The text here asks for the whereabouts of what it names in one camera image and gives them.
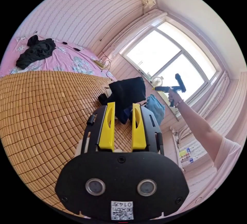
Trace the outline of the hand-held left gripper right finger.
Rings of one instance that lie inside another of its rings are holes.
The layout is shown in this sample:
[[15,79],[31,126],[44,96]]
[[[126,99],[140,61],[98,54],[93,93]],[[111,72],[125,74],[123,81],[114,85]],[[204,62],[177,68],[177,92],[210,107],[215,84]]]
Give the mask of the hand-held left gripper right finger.
[[141,108],[139,104],[132,106],[132,147],[133,150],[146,149],[146,138]]

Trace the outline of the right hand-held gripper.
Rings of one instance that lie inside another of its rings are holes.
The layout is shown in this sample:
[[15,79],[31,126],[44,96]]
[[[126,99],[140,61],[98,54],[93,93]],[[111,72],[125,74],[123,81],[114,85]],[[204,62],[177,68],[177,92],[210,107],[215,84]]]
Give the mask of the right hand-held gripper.
[[164,92],[164,93],[169,93],[169,90],[173,90],[174,92],[178,92],[181,91],[182,92],[182,87],[180,86],[158,86],[158,87],[153,87],[152,90],[154,91],[158,91],[158,92]]

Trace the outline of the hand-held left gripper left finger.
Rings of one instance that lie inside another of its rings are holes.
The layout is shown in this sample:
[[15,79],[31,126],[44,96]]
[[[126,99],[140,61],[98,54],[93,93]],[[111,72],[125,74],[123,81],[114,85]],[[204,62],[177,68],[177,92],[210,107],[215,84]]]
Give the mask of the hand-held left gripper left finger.
[[106,106],[99,139],[99,148],[101,150],[114,150],[114,128],[115,102],[109,102]]

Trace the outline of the person's right hand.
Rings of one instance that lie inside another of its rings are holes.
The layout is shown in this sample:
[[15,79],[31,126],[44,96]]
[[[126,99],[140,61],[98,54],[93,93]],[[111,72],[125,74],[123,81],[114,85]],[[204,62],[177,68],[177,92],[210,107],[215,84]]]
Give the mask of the person's right hand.
[[177,108],[178,105],[183,102],[183,99],[180,97],[180,95],[172,89],[169,89],[168,99],[170,102],[170,107]]

